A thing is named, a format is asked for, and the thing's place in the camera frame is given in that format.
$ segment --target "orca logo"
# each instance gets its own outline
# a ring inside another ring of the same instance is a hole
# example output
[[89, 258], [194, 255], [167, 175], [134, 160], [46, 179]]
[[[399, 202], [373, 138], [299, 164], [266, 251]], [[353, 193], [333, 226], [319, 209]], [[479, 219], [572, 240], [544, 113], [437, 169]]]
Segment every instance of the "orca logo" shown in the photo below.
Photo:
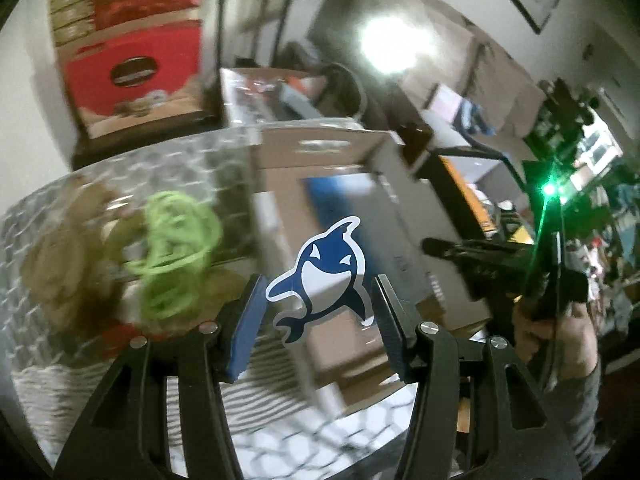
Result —
[[310, 238], [300, 249], [295, 266], [267, 287], [269, 301], [296, 296], [301, 310], [279, 313], [273, 325], [286, 330], [284, 344], [299, 342], [307, 326], [323, 322], [347, 308], [364, 324], [373, 322], [371, 300], [362, 285], [365, 260], [351, 237], [360, 218], [349, 216]]

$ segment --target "green yarn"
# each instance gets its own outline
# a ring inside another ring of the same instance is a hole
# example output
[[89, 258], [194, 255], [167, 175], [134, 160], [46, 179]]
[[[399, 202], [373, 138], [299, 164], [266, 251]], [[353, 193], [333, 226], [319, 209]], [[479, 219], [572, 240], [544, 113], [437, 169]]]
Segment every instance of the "green yarn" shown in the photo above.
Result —
[[143, 285], [142, 317], [163, 320], [197, 302], [222, 224], [208, 206], [179, 191], [156, 193], [144, 211], [147, 255], [126, 267]]

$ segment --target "human hand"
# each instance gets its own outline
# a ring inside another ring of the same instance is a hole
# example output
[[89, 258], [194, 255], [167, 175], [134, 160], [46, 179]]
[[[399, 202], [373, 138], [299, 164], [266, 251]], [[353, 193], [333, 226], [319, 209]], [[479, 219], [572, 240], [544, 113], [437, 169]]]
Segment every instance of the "human hand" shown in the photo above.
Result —
[[[525, 364], [540, 350], [543, 340], [554, 336], [554, 320], [532, 321], [522, 312], [520, 300], [513, 309], [513, 326], [516, 354]], [[573, 303], [570, 316], [558, 320], [556, 341], [561, 344], [561, 367], [559, 379], [583, 379], [590, 375], [598, 364], [598, 340], [593, 323], [584, 303]]]

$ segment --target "gray sleeve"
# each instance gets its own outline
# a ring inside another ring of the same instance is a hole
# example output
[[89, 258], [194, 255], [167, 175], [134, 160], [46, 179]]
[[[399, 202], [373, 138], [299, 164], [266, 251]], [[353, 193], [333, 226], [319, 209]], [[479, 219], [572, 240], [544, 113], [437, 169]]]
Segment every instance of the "gray sleeve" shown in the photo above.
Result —
[[545, 395], [551, 415], [561, 424], [575, 456], [586, 475], [598, 465], [601, 454], [595, 452], [595, 415], [600, 389], [600, 362], [584, 379], [569, 379], [558, 383]]

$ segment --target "green light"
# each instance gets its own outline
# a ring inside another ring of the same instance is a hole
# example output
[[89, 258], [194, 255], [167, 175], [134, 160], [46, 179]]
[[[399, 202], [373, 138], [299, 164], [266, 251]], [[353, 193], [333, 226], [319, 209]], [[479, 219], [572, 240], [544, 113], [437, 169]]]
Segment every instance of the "green light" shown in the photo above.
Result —
[[551, 182], [547, 182], [545, 187], [542, 188], [542, 191], [547, 196], [553, 196], [556, 194], [556, 186]]

